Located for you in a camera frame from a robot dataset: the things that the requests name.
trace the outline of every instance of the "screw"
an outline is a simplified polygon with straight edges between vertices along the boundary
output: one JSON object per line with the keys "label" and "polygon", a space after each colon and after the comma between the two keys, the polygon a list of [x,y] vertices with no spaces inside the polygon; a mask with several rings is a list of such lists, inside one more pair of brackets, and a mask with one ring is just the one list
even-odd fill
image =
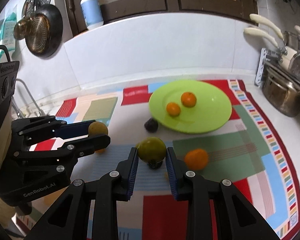
{"label": "screw", "polygon": [[230,186],[231,185],[231,181],[229,181],[229,179],[224,179],[222,181],[222,184],[225,185],[225,186]]}
{"label": "screw", "polygon": [[64,168],[64,166],[62,166],[62,165],[59,165],[58,167],[57,167],[57,172],[63,172],[65,170],[65,168]]}
{"label": "screw", "polygon": [[117,176],[119,176],[119,172],[117,172],[117,171],[111,171],[110,172],[110,177],[117,177]]}
{"label": "screw", "polygon": [[76,179],[74,182],[73,182],[73,185],[75,185],[76,187],[80,186],[82,184],[82,180],[81,179]]}
{"label": "screw", "polygon": [[194,177],[194,176],[195,176],[195,173],[194,173],[193,171],[187,171],[187,172],[186,172],[186,175],[187,175],[188,177]]}

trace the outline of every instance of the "patchwork tablecloth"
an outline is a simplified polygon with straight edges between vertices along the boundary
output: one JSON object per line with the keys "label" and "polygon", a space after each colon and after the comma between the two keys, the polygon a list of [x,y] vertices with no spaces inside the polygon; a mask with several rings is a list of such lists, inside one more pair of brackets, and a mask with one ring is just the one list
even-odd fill
{"label": "patchwork tablecloth", "polygon": [[[178,158],[196,148],[209,153],[209,164],[200,173],[209,180],[230,179],[262,214],[281,239],[291,239],[300,229],[300,188],[295,169],[276,130],[246,92],[242,81],[205,81],[223,90],[231,100],[230,120],[220,129],[199,135],[178,133],[160,126],[155,136],[173,146]],[[91,181],[114,170],[130,148],[147,136],[143,124],[151,117],[148,101],[164,83],[125,88],[64,101],[55,114],[68,123],[95,119],[109,128],[111,144],[101,155],[80,158],[72,180]],[[32,150],[57,149],[60,138],[32,146]],[[139,162],[134,193],[127,203],[118,202],[120,240],[184,240],[187,202],[176,202],[165,177],[166,167],[153,171]],[[19,217],[31,229],[62,192],[33,202],[30,216]],[[89,230],[91,237],[92,210]]]}

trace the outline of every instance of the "plate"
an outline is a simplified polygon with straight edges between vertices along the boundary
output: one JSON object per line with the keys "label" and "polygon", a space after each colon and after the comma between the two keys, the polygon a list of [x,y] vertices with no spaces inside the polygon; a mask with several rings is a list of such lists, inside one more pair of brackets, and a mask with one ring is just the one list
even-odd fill
{"label": "plate", "polygon": [[[192,92],[197,97],[194,107],[181,103],[181,95]],[[177,103],[181,113],[171,117],[166,106]],[[152,117],[162,125],[183,133],[206,133],[223,126],[230,118],[232,105],[228,96],[219,88],[201,81],[178,80],[159,87],[151,95],[149,107]]]}

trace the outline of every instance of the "orange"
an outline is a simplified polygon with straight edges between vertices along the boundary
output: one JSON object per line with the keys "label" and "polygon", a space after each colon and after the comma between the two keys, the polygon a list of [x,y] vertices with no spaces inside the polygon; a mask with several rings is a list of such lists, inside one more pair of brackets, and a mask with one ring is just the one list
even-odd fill
{"label": "orange", "polygon": [[194,93],[184,92],[181,95],[181,103],[186,107],[194,107],[197,103],[197,98],[195,97]]}
{"label": "orange", "polygon": [[207,166],[209,156],[207,151],[195,149],[186,154],[184,161],[191,171],[197,171],[202,170],[205,166]]}
{"label": "orange", "polygon": [[181,112],[180,106],[174,102],[168,103],[166,110],[167,110],[168,114],[173,117],[178,116]]}

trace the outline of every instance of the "bottle label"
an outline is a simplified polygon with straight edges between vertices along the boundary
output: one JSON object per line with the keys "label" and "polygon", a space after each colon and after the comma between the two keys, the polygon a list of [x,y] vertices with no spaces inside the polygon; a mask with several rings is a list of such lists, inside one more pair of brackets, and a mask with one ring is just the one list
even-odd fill
{"label": "bottle label", "polygon": [[103,21],[98,0],[85,1],[81,8],[87,27]]}

